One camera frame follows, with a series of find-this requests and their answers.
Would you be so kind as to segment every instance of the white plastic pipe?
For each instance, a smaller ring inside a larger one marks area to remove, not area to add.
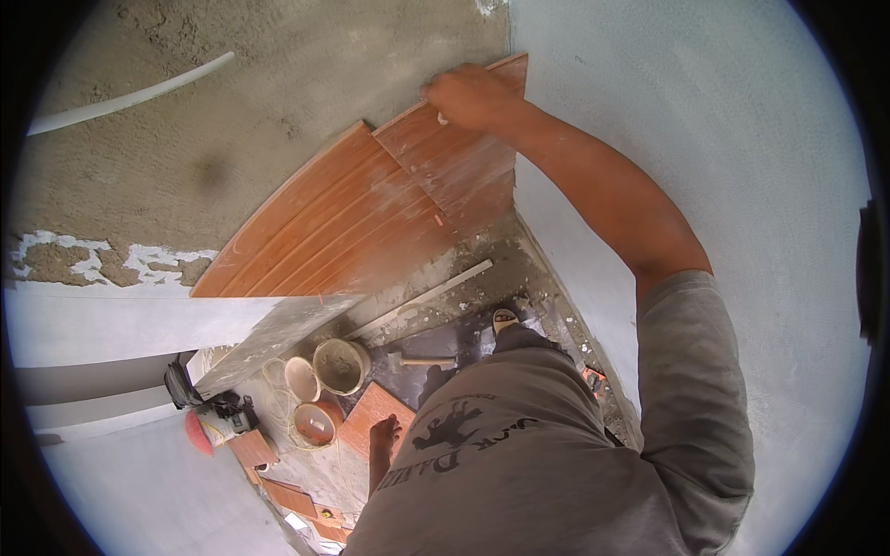
[[[164,93],[168,93],[173,89],[187,85],[212,71],[216,71],[229,63],[234,57],[234,52],[227,52],[216,60],[211,60],[203,66],[185,72],[181,76],[167,79],[163,83],[152,85],[141,91],[125,94],[122,97],[117,97],[116,99],[111,99],[109,101],[96,102],[94,104],[82,106],[79,109],[71,109],[67,112],[53,114],[52,116],[39,117],[31,122],[31,126],[28,129],[28,135],[50,132],[53,129],[59,129],[60,127],[65,127],[67,125],[84,122],[93,119],[94,117],[105,116],[106,114],[129,108],[140,102],[149,101]]]

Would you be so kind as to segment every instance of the black mat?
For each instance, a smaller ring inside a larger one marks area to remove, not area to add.
[[[523,326],[545,335],[537,312],[530,304],[523,305],[527,305],[528,309],[519,310],[513,300],[499,303],[436,328],[374,348],[371,350],[371,370],[361,388],[349,396],[340,397],[344,412],[348,415],[352,411],[371,381],[376,381],[405,405],[417,411],[417,399],[424,389],[429,366],[406,365],[400,373],[393,373],[386,354],[401,351],[405,359],[453,357],[457,359],[457,368],[468,367],[494,351],[495,335],[491,320],[495,310],[501,307],[516,313]]]

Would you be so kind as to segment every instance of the foot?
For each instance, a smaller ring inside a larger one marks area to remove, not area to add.
[[[507,328],[508,326],[514,325],[519,322],[519,319],[516,318],[516,313],[512,312],[509,309],[496,310],[495,316],[492,320],[492,326],[495,329],[495,336],[500,334],[500,331],[504,328]]]

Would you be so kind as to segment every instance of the hand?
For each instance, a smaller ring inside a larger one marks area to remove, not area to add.
[[[430,84],[421,85],[418,94],[439,110],[440,122],[445,119],[464,129],[486,133],[509,118],[517,101],[523,102],[518,92],[475,64],[462,64],[434,76]]]
[[[392,446],[399,439],[400,432],[401,427],[395,414],[371,427],[369,434],[371,454],[386,455],[387,460],[392,459]]]

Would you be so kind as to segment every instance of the hammer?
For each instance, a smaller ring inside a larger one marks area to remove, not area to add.
[[[386,358],[389,360],[390,370],[394,373],[400,373],[404,365],[454,365],[454,358],[432,358],[432,359],[404,359],[401,351],[387,353]]]

